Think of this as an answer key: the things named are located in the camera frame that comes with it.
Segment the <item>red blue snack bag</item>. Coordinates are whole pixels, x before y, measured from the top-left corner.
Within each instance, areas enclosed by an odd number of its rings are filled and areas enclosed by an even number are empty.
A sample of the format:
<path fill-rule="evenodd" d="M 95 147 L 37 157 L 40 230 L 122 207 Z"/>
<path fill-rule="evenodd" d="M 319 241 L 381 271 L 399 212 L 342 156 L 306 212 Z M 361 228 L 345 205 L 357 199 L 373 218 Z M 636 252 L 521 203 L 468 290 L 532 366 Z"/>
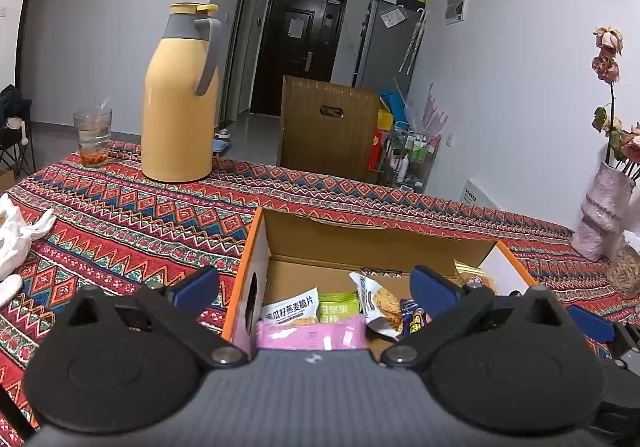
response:
<path fill-rule="evenodd" d="M 424 328 L 431 320 L 424 309 L 412 299 L 401 299 L 400 310 L 402 319 L 402 336 L 416 333 Z"/>

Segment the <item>pink snack packet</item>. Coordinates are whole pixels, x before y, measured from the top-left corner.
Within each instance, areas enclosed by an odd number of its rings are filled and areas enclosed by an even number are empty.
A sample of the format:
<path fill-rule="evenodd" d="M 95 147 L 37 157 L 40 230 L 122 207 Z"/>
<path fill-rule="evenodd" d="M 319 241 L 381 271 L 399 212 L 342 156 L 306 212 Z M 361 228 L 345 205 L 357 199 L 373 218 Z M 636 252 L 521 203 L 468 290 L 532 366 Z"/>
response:
<path fill-rule="evenodd" d="M 260 325 L 256 334 L 257 349 L 288 351 L 343 351 L 365 349 L 367 325 L 362 315 L 335 323 L 286 323 Z"/>

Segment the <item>green white nut bar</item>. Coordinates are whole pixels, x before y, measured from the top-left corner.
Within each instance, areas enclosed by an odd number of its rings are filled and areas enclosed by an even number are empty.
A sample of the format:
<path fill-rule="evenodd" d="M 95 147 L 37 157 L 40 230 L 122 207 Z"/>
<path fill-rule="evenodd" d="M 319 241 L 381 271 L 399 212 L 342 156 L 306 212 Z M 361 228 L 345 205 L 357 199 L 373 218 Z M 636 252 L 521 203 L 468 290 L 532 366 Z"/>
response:
<path fill-rule="evenodd" d="M 360 303 L 356 291 L 319 294 L 318 319 L 320 323 L 337 323 L 359 313 Z"/>

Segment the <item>orange snack packet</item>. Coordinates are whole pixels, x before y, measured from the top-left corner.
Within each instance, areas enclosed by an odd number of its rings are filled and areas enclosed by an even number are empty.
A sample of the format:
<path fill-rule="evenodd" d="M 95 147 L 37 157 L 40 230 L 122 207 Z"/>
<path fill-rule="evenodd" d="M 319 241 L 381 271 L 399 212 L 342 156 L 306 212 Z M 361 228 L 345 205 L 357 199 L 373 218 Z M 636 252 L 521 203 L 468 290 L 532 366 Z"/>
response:
<path fill-rule="evenodd" d="M 487 271 L 484 271 L 483 268 L 465 264 L 457 259 L 454 261 L 454 268 L 464 281 L 465 285 L 468 283 L 476 283 L 477 285 L 484 285 L 495 294 L 499 293 L 497 280 L 490 276 Z"/>

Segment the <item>white silver snack packet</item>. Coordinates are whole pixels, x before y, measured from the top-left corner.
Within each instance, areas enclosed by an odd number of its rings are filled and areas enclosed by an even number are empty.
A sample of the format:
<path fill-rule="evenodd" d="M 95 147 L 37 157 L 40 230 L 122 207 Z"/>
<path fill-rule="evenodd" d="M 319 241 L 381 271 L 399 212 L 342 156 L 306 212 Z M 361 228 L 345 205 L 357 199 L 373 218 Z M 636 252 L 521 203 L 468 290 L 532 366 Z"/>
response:
<path fill-rule="evenodd" d="M 349 278 L 357 287 L 361 313 L 367 326 L 387 339 L 398 340 L 404 330 L 404 324 L 397 297 L 377 281 L 363 274 L 350 273 Z"/>

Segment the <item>patterned red tablecloth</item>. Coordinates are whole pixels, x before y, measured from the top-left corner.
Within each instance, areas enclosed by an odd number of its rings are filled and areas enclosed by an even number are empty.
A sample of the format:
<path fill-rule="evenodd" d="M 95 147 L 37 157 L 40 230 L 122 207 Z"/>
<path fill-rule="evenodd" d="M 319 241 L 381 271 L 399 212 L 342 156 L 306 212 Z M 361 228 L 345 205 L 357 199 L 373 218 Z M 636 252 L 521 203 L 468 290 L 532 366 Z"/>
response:
<path fill-rule="evenodd" d="M 558 224 L 473 208 L 398 189 L 232 160 L 192 184 L 148 180 L 139 148 L 114 143 L 97 169 L 69 156 L 9 191 L 25 218 L 53 209 L 50 235 L 20 268 L 23 292 L 1 313 L 1 383 L 22 412 L 26 363 L 78 289 L 95 283 L 129 294 L 142 283 L 177 282 L 198 265 L 214 264 L 221 293 L 204 311 L 220 332 L 254 213 L 260 207 L 335 223 L 414 230 L 428 236 L 499 239 L 535 279 L 564 302 L 637 323 L 639 302 L 624 300 L 605 280 L 605 265 L 581 259 L 570 231 Z"/>

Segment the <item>red cardboard snack box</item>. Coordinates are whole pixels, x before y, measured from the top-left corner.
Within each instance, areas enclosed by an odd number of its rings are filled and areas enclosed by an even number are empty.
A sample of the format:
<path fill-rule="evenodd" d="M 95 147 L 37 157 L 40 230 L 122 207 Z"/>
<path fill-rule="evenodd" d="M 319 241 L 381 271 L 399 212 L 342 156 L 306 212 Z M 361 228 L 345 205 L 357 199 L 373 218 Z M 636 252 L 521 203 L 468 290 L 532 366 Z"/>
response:
<path fill-rule="evenodd" d="M 343 224 L 259 208 L 245 242 L 221 337 L 255 351 L 255 325 L 262 305 L 312 288 L 356 289 L 353 271 L 375 278 L 395 297 L 409 297 L 409 273 L 425 265 L 456 285 L 457 261 L 483 268 L 498 292 L 525 291 L 535 283 L 524 265 L 498 240 L 428 236 L 414 231 Z"/>

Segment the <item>white cotton glove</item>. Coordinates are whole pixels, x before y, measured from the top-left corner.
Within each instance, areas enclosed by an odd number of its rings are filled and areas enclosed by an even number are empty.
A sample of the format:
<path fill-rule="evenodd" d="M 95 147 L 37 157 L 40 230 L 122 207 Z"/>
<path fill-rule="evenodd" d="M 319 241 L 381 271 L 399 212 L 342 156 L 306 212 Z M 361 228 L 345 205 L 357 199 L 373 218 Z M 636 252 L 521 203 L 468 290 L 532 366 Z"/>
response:
<path fill-rule="evenodd" d="M 1 306 L 6 306 L 21 291 L 23 280 L 15 271 L 26 261 L 32 243 L 46 236 L 55 221 L 54 211 L 48 209 L 35 223 L 27 224 L 9 194 L 1 196 Z"/>

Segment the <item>dried pink roses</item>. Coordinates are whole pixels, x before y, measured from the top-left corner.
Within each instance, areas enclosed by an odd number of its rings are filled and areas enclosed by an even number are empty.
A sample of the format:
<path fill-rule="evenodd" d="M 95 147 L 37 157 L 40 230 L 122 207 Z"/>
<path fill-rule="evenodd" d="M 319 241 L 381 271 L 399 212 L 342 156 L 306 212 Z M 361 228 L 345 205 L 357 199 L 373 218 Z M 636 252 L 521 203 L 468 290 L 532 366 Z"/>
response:
<path fill-rule="evenodd" d="M 604 162 L 615 171 L 623 173 L 632 184 L 639 181 L 639 123 L 625 128 L 616 115 L 615 86 L 620 82 L 620 64 L 624 37 L 620 30 L 601 26 L 593 31 L 597 55 L 591 60 L 591 69 L 599 81 L 608 85 L 610 100 L 598 107 L 591 126 L 606 138 Z"/>

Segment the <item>glass cup with drink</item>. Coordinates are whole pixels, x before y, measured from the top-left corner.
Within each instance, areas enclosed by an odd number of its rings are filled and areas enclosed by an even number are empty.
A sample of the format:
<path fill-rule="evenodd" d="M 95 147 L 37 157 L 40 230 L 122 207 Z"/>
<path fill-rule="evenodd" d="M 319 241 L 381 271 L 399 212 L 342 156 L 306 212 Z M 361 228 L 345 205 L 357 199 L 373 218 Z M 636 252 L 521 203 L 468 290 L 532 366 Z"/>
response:
<path fill-rule="evenodd" d="M 110 101 L 105 98 L 99 107 L 73 114 L 79 159 L 84 167 L 101 167 L 110 158 L 113 118 Z"/>

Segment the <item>yellow thermos jug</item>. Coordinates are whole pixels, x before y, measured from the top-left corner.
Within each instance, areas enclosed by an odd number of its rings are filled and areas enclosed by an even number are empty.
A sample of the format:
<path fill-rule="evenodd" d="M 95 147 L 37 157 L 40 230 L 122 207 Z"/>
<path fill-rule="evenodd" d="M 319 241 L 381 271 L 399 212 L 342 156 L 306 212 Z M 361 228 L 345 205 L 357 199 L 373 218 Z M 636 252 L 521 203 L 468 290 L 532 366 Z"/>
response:
<path fill-rule="evenodd" d="M 179 184 L 213 167 L 221 22 L 216 4 L 171 4 L 146 70 L 141 170 L 152 181 Z"/>

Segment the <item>brown cardboard box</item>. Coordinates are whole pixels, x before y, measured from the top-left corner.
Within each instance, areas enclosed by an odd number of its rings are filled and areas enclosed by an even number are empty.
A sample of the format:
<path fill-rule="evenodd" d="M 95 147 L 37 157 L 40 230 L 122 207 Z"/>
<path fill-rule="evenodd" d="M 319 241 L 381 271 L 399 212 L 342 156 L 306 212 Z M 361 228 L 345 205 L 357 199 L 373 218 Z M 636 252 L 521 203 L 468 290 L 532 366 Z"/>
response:
<path fill-rule="evenodd" d="M 376 120 L 378 94 L 286 76 L 278 164 L 364 181 Z"/>

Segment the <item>black folding chair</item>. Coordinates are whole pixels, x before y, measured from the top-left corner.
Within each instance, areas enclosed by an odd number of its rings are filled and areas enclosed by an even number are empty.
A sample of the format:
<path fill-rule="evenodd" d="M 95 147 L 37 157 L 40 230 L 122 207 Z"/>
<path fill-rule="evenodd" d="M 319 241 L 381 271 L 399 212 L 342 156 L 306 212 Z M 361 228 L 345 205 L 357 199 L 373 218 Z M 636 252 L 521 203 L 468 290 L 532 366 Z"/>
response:
<path fill-rule="evenodd" d="M 13 84 L 1 90 L 1 164 L 15 176 L 36 172 L 32 101 Z"/>

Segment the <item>grey refrigerator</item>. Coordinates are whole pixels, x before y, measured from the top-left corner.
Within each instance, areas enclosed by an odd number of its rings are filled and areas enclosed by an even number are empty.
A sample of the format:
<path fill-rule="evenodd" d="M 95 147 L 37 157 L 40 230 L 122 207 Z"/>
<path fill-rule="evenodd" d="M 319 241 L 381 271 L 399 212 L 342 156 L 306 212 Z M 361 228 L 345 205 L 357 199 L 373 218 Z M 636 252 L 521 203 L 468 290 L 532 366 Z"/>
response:
<path fill-rule="evenodd" d="M 413 48 L 418 43 L 424 2 L 371 0 L 360 32 L 352 87 L 407 94 Z"/>

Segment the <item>dark entrance door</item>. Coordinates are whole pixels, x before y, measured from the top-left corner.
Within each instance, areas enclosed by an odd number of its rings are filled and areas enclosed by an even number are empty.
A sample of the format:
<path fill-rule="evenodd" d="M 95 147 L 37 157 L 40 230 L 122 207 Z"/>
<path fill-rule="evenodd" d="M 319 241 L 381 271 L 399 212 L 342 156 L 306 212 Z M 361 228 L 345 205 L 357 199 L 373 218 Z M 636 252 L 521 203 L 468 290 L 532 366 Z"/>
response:
<path fill-rule="evenodd" d="M 329 82 L 347 0 L 269 0 L 250 112 L 281 115 L 286 76 Z"/>

